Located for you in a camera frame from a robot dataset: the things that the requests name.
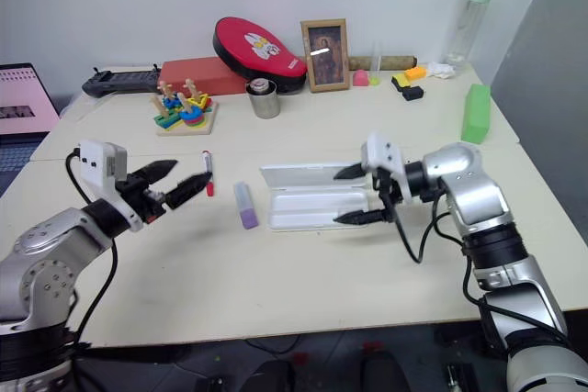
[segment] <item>clear plastic bottle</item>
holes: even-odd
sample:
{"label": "clear plastic bottle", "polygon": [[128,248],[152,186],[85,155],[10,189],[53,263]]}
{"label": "clear plastic bottle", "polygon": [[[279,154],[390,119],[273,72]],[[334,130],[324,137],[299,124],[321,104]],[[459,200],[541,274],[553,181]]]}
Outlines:
{"label": "clear plastic bottle", "polygon": [[456,71],[467,61],[478,29],[490,0],[465,0],[459,14],[458,25],[450,41],[443,63],[450,64]]}

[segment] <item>white table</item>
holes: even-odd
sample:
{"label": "white table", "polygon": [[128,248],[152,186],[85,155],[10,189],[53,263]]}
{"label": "white table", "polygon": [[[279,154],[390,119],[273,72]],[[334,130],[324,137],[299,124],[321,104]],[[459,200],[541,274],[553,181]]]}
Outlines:
{"label": "white table", "polygon": [[[424,263],[415,265],[388,224],[272,232],[266,226],[269,191],[258,171],[270,163],[357,161],[372,129],[400,144],[406,159],[420,159],[458,140],[465,94],[475,81],[472,71],[450,81],[423,80],[425,98],[411,103],[388,81],[302,93],[282,97],[282,113],[271,120],[255,118],[245,96],[218,97],[212,134],[181,138],[155,135],[147,95],[115,97],[79,122],[60,122],[0,198],[0,255],[34,223],[82,206],[62,160],[77,140],[125,146],[130,171],[176,158],[173,172],[154,186],[161,190],[201,171],[200,152],[209,149],[216,195],[200,195],[144,230],[120,236],[119,271],[85,340],[97,346],[162,344],[477,318],[461,295],[465,261],[456,245],[432,235]],[[137,118],[127,122],[121,115],[130,109]],[[485,169],[502,186],[561,307],[587,308],[588,293],[573,288],[588,283],[588,251],[517,142],[492,104],[491,132],[481,145]],[[243,229],[236,212],[232,185],[239,180],[250,185],[261,221],[253,230]],[[372,195],[372,207],[378,203]],[[399,212],[416,249],[430,207],[416,203]],[[442,222],[455,233],[448,219]],[[109,266],[106,253],[78,279],[74,328]]]}

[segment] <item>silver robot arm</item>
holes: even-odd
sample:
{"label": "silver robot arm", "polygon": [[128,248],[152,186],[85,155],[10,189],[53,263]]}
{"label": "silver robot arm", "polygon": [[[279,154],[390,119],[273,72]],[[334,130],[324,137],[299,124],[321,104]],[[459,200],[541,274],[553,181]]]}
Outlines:
{"label": "silver robot arm", "polygon": [[73,333],[66,328],[77,276],[126,230],[140,230],[205,188],[195,174],[171,192],[149,189],[177,161],[152,162],[127,174],[127,153],[84,140],[75,155],[98,199],[68,208],[23,233],[0,262],[0,392],[57,391],[70,379]]}
{"label": "silver robot arm", "polygon": [[[478,301],[486,338],[508,355],[509,391],[586,390],[588,364],[558,338],[567,335],[560,307],[537,260],[527,253],[500,187],[483,171],[475,147],[450,144],[425,155],[421,162],[404,164],[396,146],[373,134],[362,146],[362,162],[344,169],[335,179],[362,174],[372,174],[374,188],[380,198],[385,196],[384,209],[354,212],[336,220],[393,222],[396,215],[389,213],[390,201],[408,204],[419,196],[429,202],[446,195],[463,240],[462,252],[474,265],[479,287],[486,291]],[[492,307],[547,327],[494,312]]]}

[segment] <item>picture frame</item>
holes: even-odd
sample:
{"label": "picture frame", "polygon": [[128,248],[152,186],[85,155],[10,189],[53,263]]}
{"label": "picture frame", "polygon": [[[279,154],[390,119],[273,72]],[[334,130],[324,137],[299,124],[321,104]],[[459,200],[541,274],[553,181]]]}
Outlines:
{"label": "picture frame", "polygon": [[300,25],[311,91],[349,89],[345,19],[303,20]]}

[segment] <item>laptop screen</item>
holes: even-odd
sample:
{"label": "laptop screen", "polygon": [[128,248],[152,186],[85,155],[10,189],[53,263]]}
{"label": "laptop screen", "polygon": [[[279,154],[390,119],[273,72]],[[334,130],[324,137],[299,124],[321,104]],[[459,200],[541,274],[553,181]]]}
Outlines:
{"label": "laptop screen", "polygon": [[32,64],[0,65],[0,135],[49,132],[58,121]]}

